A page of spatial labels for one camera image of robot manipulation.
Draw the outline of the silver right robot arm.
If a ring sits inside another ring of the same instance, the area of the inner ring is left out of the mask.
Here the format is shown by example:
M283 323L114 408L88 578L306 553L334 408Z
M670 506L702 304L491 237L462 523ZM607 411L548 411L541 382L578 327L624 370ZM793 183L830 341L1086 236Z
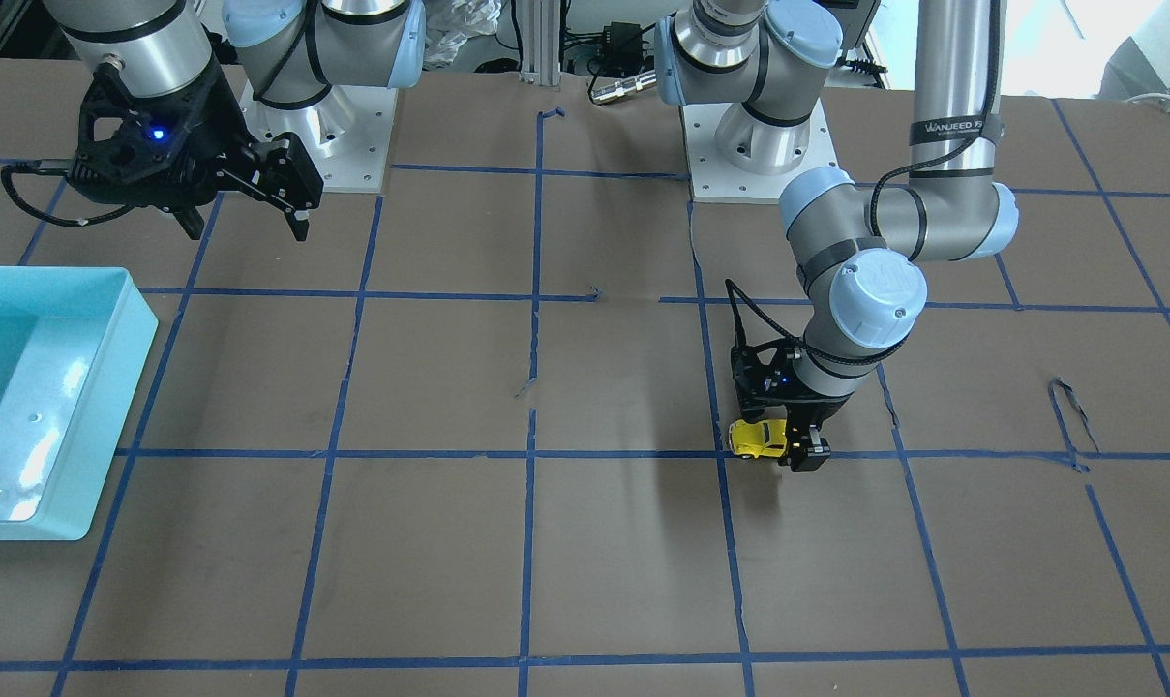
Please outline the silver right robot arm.
M305 241L322 165L369 149L343 88L408 88L424 65L421 1L225 1L225 39L190 1L49 1L92 73L71 158L25 163L58 175L105 215L135 208L204 233L220 193L270 203Z

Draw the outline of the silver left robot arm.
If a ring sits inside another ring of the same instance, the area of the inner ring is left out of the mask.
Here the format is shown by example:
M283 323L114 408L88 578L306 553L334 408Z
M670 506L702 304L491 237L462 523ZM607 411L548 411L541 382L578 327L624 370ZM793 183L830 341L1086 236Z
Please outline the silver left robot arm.
M815 1L691 1L654 26L658 92L673 106L727 105L717 144L734 167L790 180L778 203L794 272L813 304L804 334L762 345L734 320L739 416L783 407L778 463L818 470L821 434L859 386L907 341L928 301L923 261L986 258L1014 237L1013 192L993 180L1004 1L918 5L911 161L863 193L837 165L801 167L811 115L844 53L835 15Z

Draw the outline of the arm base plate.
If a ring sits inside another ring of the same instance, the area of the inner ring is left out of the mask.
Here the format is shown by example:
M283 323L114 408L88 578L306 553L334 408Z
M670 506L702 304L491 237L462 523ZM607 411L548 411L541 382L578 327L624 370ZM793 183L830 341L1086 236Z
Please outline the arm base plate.
M806 122L775 127L741 105L681 106L691 196L706 203L778 203L794 177L837 168L821 101Z
M400 96L399 89L336 85L318 105L280 110L254 101L248 83L240 106L260 140L285 132L300 136L325 193L380 194Z

